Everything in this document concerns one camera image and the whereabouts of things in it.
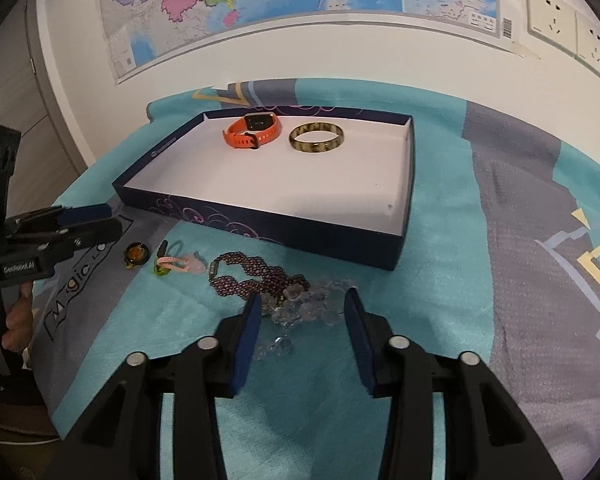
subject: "white cable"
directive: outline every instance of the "white cable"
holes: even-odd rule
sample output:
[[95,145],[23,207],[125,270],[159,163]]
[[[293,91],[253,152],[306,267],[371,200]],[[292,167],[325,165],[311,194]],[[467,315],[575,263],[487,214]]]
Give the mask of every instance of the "white cable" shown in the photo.
[[39,440],[38,442],[5,442],[0,440],[0,446],[42,446],[42,444],[51,444],[57,442],[59,438],[52,438],[51,440]]

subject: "teal fabric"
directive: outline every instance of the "teal fabric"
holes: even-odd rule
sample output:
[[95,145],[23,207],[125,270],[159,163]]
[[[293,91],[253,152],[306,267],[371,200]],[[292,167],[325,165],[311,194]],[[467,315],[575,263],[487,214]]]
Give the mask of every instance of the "teal fabric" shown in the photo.
[[600,166],[563,142],[554,180],[566,187],[582,208],[591,227],[588,235],[592,246],[600,245]]
[[[486,221],[461,138],[466,102],[434,92],[358,80],[304,79],[300,105],[364,107],[410,114],[416,128],[416,176],[404,250],[394,272],[359,266],[180,222],[168,235],[183,253],[211,260],[225,251],[261,255],[269,265],[310,281],[349,278],[365,306],[386,316],[396,332],[429,352],[457,356],[473,349],[489,359],[493,286]],[[59,199],[63,205],[108,200],[110,183],[177,126],[218,103],[191,93],[152,103],[143,126],[99,160]],[[452,150],[439,150],[440,145]],[[204,276],[157,278],[142,268],[91,346],[71,388],[52,414],[64,435],[131,351],[171,354],[235,314],[242,301],[220,298]],[[275,331],[266,322],[263,332]],[[218,403],[224,456],[232,479],[374,478],[378,473],[388,402],[367,397],[358,379],[344,325],[301,326],[294,352],[252,365],[240,396]],[[436,408],[436,478],[443,477],[442,411]],[[168,439],[168,431],[163,431]],[[169,478],[163,441],[163,477]]]

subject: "bed sheet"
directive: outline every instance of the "bed sheet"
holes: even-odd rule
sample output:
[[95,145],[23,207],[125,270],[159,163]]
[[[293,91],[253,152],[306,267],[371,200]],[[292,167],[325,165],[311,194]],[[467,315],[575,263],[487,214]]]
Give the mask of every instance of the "bed sheet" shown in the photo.
[[[393,272],[290,250],[119,204],[110,183],[204,110],[276,105],[370,108],[412,115],[416,172],[404,249]],[[550,450],[565,480],[600,455],[600,167],[556,137],[496,110],[421,89],[360,80],[288,79],[199,89],[149,104],[143,126],[80,177],[65,206],[109,201],[125,233],[57,266],[36,285],[32,352],[39,388],[66,434],[132,351],[179,352],[242,306],[205,276],[125,269],[122,251],[161,240],[207,261],[227,251],[262,256],[310,281],[353,280],[366,308],[429,352],[471,349],[490,364]],[[269,321],[264,331],[275,331]],[[343,324],[292,333],[285,356],[256,361],[240,396],[218,403],[229,478],[371,479],[388,402],[367,397]],[[172,478],[170,402],[161,476]],[[436,404],[434,478],[443,478]]]

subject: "brown patterned bangle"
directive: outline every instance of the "brown patterned bangle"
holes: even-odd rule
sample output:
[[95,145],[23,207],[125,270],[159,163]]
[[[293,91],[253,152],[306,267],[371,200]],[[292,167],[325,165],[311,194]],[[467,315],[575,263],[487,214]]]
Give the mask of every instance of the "brown patterned bangle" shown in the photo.
[[[220,262],[227,265],[240,265],[248,276],[257,276],[262,280],[245,280],[238,282],[233,276],[218,276]],[[310,284],[302,274],[287,276],[282,267],[270,267],[259,256],[246,256],[244,253],[225,253],[218,256],[209,265],[209,284],[218,296],[240,296],[248,300],[254,292],[268,292],[282,304],[282,292],[289,285],[302,285],[309,290]]]
[[[302,134],[307,132],[331,132],[336,134],[331,140],[322,140],[321,142],[305,142],[296,140]],[[294,150],[305,153],[323,153],[335,150],[344,142],[344,131],[337,124],[331,123],[307,123],[291,130],[289,134],[289,143]]]

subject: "box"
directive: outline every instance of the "box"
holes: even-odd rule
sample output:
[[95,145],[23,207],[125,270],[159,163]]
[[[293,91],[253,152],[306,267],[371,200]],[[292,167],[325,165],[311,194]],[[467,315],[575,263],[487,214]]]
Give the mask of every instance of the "box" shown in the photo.
[[[224,129],[263,111],[280,118],[276,140],[257,150],[224,142]],[[290,131],[314,121],[340,126],[344,143],[324,153],[293,149]],[[300,140],[329,136],[309,132]],[[413,157],[410,116],[333,107],[228,108],[178,128],[113,186],[128,206],[393,270],[406,234]]]

